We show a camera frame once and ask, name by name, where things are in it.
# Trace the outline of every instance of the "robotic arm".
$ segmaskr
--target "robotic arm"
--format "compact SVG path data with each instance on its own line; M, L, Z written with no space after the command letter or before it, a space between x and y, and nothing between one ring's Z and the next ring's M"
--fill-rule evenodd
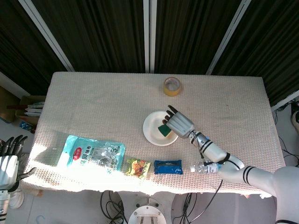
M11 137L2 146L0 156L0 224L4 224L7 215L10 192L19 187L19 181L32 175L36 168L32 168L28 173L18 175L18 158L27 136L22 135Z
M168 106L169 116L163 123L179 137L190 139L190 143L199 150L204 165L207 157L212 162L223 164L220 177L229 183L246 183L261 189L277 198L277 224L299 224L299 168L282 167L270 173L254 166L245 166L236 156L223 151L214 142L207 139L185 115L172 106Z

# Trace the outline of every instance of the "red label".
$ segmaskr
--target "red label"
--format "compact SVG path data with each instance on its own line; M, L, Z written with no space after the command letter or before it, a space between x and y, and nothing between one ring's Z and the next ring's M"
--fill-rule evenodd
M73 160L77 160L80 158L80 155L81 155L81 152L82 152L82 149L79 147L79 148L76 148L74 154L73 154Z

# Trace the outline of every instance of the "white textured tablecloth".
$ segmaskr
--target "white textured tablecloth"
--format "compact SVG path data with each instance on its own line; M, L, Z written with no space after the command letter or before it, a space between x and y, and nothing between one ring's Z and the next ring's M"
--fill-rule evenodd
M177 77L181 92L168 97L163 82ZM215 192L217 174L191 173L189 166L199 160L198 150L189 140L178 138L158 147L142 132L144 119L152 112L172 105L189 117L196 130L209 136L218 146L239 157L245 165L274 172L284 166L281 147L269 101L260 77L201 75L54 73L26 170L37 167L24 184L38 189L84 189L141 191L154 194ZM155 175L153 164L144 181L123 174L102 176L74 175L56 167L69 134L126 145L128 157L150 161L183 161L183 175ZM259 194L247 184L224 182L220 192Z

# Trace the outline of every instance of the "snack bag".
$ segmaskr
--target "snack bag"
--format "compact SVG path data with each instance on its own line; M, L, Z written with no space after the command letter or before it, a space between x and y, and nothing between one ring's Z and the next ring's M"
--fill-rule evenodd
M155 160L155 174L183 174L182 161L159 161Z
M128 171L126 172L127 175L137 176L142 180L146 177L150 168L150 162L132 158L127 160L127 163L129 164Z
M94 140L69 135L61 153L58 166L88 166L95 164L105 167L108 173L120 170L125 153L120 142Z

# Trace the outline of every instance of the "bottle cap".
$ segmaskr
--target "bottle cap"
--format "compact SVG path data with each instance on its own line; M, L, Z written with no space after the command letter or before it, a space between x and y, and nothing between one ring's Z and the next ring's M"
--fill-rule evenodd
M191 171L191 173L194 173L194 172L195 172L195 165L191 165L191 166L190 166L190 171Z

